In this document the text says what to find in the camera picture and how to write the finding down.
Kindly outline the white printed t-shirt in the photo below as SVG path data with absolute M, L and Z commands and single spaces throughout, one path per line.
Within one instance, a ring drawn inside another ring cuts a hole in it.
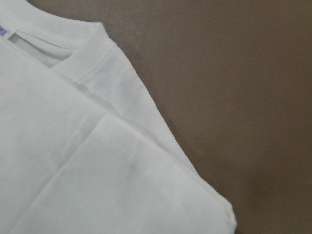
M 100 22 L 0 3 L 3 234 L 233 234 Z

